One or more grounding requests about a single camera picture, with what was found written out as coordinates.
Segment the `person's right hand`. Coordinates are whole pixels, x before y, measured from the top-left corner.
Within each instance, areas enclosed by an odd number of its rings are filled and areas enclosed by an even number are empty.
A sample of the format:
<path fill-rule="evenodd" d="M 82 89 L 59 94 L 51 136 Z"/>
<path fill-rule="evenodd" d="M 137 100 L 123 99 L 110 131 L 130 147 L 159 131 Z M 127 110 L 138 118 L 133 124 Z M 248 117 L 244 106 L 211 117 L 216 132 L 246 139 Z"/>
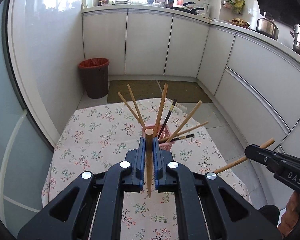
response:
<path fill-rule="evenodd" d="M 281 217 L 281 223 L 277 227 L 281 233 L 282 239 L 284 239 L 290 234 L 290 232 L 293 230 L 294 226 L 298 222 L 299 219 L 299 213 L 297 211 L 298 205 L 299 205 L 299 194 L 294 191 L 286 205 L 286 211 Z"/>

